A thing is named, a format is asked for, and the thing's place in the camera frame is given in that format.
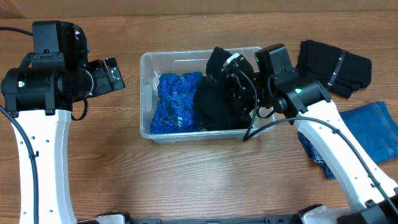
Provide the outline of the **blue green sequin cloth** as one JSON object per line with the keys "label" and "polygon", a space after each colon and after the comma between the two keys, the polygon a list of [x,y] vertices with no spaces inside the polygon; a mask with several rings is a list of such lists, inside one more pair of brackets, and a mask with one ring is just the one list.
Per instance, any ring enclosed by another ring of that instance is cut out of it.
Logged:
{"label": "blue green sequin cloth", "polygon": [[159,101],[150,125],[152,134],[191,133],[202,129],[202,121],[193,109],[193,99],[203,77],[201,72],[160,76]]}

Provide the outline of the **black banded cloth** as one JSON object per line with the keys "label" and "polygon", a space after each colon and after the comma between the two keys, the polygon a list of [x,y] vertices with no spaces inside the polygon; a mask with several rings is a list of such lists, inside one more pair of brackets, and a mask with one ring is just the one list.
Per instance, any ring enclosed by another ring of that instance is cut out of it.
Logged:
{"label": "black banded cloth", "polygon": [[296,68],[301,76],[345,98],[371,84],[370,59],[314,40],[301,42]]}

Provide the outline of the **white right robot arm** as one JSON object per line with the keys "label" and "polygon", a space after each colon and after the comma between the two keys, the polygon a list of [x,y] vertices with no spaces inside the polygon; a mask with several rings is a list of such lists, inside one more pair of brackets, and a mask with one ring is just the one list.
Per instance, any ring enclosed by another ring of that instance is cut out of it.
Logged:
{"label": "white right robot arm", "polygon": [[254,54],[255,73],[241,54],[224,61],[240,110],[258,106],[283,114],[317,149],[341,185],[349,209],[312,205],[292,216],[292,223],[397,223],[397,183],[371,160],[346,127],[326,88],[302,78],[286,50]]}

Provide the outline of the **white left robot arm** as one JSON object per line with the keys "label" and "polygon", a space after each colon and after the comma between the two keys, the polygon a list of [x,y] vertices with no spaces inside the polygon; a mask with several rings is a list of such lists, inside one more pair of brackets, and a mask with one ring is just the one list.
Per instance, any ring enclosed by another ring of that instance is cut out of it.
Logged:
{"label": "white left robot arm", "polygon": [[20,223],[77,223],[68,174],[73,104],[124,87],[114,57],[80,67],[53,62],[7,72],[1,90],[19,152]]}

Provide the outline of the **clear plastic container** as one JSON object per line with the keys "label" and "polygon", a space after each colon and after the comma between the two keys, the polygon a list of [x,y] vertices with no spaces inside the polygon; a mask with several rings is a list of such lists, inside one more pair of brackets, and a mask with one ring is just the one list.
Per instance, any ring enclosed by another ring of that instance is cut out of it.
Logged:
{"label": "clear plastic container", "polygon": [[[252,65],[254,72],[258,72],[254,53],[258,47],[241,47],[225,49],[231,54],[243,54]],[[248,131],[255,131],[258,128],[275,121],[271,109],[257,109],[257,116],[253,120],[252,128],[232,129],[222,131],[207,131],[204,127],[197,132],[173,133],[173,134],[152,134],[150,125],[156,111],[159,97],[157,86],[159,78],[164,73],[183,75],[184,73],[201,72],[206,77],[206,64],[213,50],[194,50],[183,52],[148,52],[141,57],[141,105],[140,105],[140,132],[147,139],[156,143],[171,143],[179,141],[207,140],[221,138],[243,138]],[[227,90],[226,79],[217,82]]]}

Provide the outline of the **blue denim cloth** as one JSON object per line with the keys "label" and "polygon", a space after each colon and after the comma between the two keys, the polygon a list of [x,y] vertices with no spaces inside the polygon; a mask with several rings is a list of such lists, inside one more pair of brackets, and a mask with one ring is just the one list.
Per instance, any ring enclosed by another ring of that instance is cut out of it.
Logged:
{"label": "blue denim cloth", "polygon": [[397,157],[397,124],[383,101],[340,113],[345,125],[375,163]]}

